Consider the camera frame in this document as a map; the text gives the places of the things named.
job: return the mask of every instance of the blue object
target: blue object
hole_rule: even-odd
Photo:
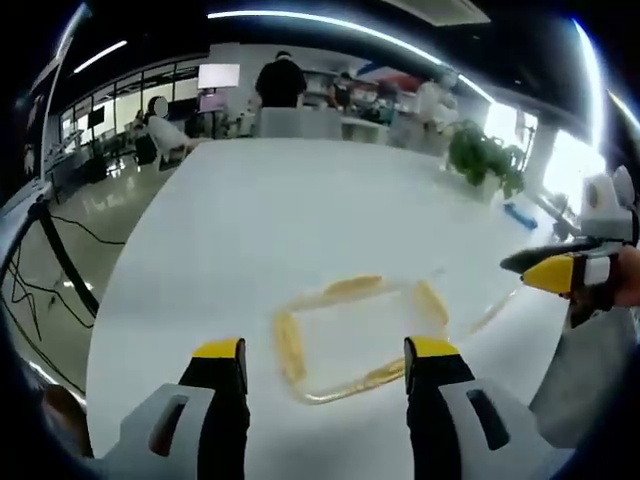
[[[518,207],[513,202],[504,204],[504,211],[507,215],[516,219],[518,223],[521,223],[529,230],[535,230],[538,228],[538,222],[531,215],[527,215],[524,212],[518,210]]]

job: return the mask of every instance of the person in white shirt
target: person in white shirt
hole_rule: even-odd
[[[442,131],[458,119],[458,102],[451,92],[458,76],[447,70],[440,80],[423,83],[417,91],[414,113],[425,130]]]
[[[210,139],[189,138],[165,117],[169,113],[169,104],[164,97],[153,97],[149,100],[145,123],[156,147],[163,156],[170,160],[183,158],[203,141]]]

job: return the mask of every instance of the potted plant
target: potted plant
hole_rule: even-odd
[[[524,152],[514,146],[504,146],[502,140],[487,137],[471,120],[454,126],[449,144],[448,165],[465,176],[467,182],[483,190],[485,200],[502,189],[504,198],[524,190]]]

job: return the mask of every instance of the floor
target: floor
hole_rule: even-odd
[[[115,161],[109,170],[105,180],[85,185],[71,198],[62,201],[61,205],[51,202],[51,213],[82,223],[100,239],[124,242],[175,169],[158,172],[153,165],[138,167],[133,159],[125,157]],[[79,226],[55,219],[54,222],[72,261],[88,288],[100,301],[123,247],[100,243]],[[2,291],[10,311],[32,342],[29,345],[15,323],[12,324],[18,350],[54,379],[66,380],[65,383],[75,386],[82,394],[91,343],[91,329],[87,327],[91,326],[93,318],[60,269],[39,224],[34,224],[27,233],[20,251],[13,258],[13,264],[18,265],[21,280],[14,286],[15,269],[11,267]],[[24,282],[58,292],[60,297],[53,292],[27,287],[33,294],[32,301],[29,301],[30,298],[20,300],[25,295]],[[78,318],[74,318],[64,303]],[[38,338],[32,307],[41,340]],[[35,349],[39,349],[55,367],[47,365]],[[66,379],[61,379],[55,369],[62,372]]]

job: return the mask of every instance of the white table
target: white table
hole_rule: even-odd
[[[529,206],[540,223],[531,233],[447,184],[432,160],[351,142],[199,146],[140,219],[105,292],[87,378],[96,454],[117,441],[134,406],[178,381],[195,348],[243,336],[247,478],[411,478],[402,382],[327,405],[298,403],[279,375],[272,314],[302,292],[362,273],[426,279],[461,338],[515,287],[499,260],[545,242],[551,219]],[[461,342],[463,355],[530,401],[565,306],[525,290],[482,335]]]
[[[342,117],[342,135],[345,140],[386,145],[389,127],[355,117]]]

